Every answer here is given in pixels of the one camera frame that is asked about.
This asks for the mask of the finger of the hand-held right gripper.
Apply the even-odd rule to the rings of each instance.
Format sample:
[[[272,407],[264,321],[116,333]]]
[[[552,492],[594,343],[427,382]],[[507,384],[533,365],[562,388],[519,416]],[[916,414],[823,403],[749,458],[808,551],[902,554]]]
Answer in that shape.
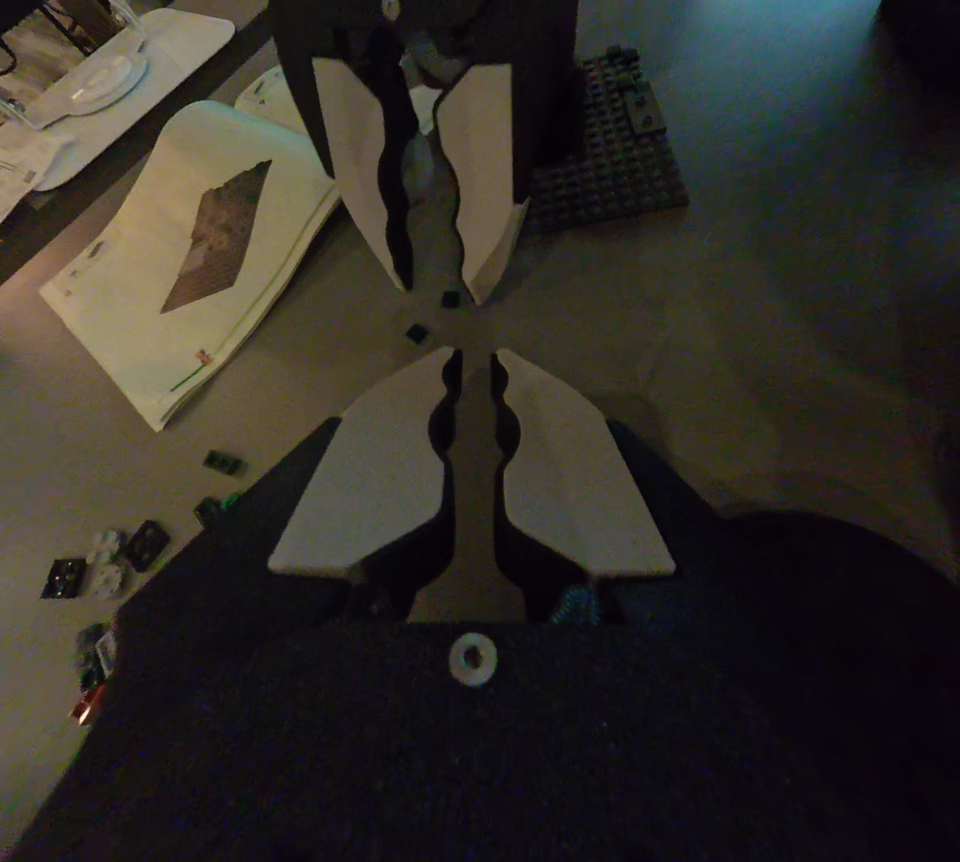
[[[435,110],[439,146],[457,186],[462,282],[477,306],[498,287],[530,203],[514,196],[512,102],[512,67],[477,65]]]
[[[418,119],[402,67],[374,62],[357,73],[342,60],[318,57],[313,72],[342,202],[391,281],[409,291],[414,263],[403,156]]]

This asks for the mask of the dark round object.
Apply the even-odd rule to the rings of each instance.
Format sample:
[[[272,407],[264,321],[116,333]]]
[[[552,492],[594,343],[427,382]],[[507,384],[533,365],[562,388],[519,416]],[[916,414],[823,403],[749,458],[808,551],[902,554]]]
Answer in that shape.
[[[881,0],[894,50],[923,84],[958,93],[959,0]]]

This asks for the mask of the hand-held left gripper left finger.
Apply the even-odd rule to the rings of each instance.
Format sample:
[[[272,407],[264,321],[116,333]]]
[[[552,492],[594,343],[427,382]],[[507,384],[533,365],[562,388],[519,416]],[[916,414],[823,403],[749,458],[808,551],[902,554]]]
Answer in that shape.
[[[395,615],[450,566],[450,447],[463,352],[442,347],[369,388],[338,426],[269,556],[275,575],[359,582]]]

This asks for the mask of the white monitor stand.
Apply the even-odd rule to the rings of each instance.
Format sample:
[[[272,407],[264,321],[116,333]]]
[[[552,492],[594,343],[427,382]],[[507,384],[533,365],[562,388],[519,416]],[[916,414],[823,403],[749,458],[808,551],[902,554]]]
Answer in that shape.
[[[89,166],[235,33],[221,18],[172,8],[138,15],[127,0],[107,2],[118,33],[24,107],[2,100],[3,124],[74,139],[34,192],[52,191]]]

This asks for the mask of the scattered small toy bricks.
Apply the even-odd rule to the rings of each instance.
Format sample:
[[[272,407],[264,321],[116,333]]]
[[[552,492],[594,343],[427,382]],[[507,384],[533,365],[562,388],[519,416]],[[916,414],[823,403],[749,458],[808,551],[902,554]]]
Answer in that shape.
[[[164,706],[175,703],[179,691],[202,684],[210,673],[242,656],[243,633],[229,632],[224,615],[231,595],[217,578],[233,563],[234,569],[250,567],[243,561],[258,529],[255,515],[231,514],[224,503],[216,513],[208,511],[198,533],[153,574],[139,572],[144,557],[153,565],[167,553],[169,532],[156,520],[147,520],[116,550],[96,546],[101,560],[90,564],[85,557],[55,560],[40,592],[41,599],[57,600],[90,595],[96,574],[104,568],[121,572],[132,569],[141,584],[126,590],[122,575],[120,604],[95,608],[94,623],[82,628],[67,646],[75,662],[96,664],[78,671],[78,694],[72,699],[70,720],[82,724],[102,704],[103,694],[114,694],[106,704],[114,713],[142,719],[161,715]],[[97,628],[99,639],[82,635]]]

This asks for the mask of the grey toy building plate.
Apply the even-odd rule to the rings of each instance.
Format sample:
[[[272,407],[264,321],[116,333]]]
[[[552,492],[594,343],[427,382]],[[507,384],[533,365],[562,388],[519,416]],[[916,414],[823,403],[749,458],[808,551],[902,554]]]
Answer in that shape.
[[[585,59],[573,83],[578,105],[562,159],[531,176],[524,235],[548,235],[690,205],[666,121],[636,49],[618,45]]]

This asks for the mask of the grey desk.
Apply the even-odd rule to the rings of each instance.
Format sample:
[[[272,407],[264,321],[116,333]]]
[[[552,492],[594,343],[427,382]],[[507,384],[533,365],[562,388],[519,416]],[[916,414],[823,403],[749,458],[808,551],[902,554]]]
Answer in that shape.
[[[935,467],[958,440],[958,108],[916,91],[875,26],[880,1],[582,0],[582,53],[640,49],[689,207],[521,244],[488,305],[445,313],[458,245],[443,172],[411,220],[409,294],[339,213],[161,434],[39,294],[114,216],[156,130],[44,203],[48,243],[2,284],[2,849],[85,739],[68,716],[75,638],[111,609],[42,600],[52,560],[143,518],[174,556],[198,499],[230,491],[202,469],[208,449],[256,480],[419,356],[412,323],[464,357],[457,554],[417,620],[522,610],[487,523],[498,347],[579,388],[721,509],[859,522],[956,575],[958,489]]]

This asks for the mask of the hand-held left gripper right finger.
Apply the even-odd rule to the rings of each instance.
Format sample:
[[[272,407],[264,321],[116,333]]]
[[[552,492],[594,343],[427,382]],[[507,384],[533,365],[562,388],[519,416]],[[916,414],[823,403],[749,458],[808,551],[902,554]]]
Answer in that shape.
[[[665,580],[676,562],[604,414],[509,349],[490,357],[495,436],[493,547],[527,619],[576,586]]]

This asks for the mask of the open instruction booklet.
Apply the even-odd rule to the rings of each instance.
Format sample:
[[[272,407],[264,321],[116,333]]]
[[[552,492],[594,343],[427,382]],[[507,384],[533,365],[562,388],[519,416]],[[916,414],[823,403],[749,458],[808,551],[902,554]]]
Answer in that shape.
[[[163,430],[268,314],[343,203],[275,67],[162,129],[101,234],[40,290]]]

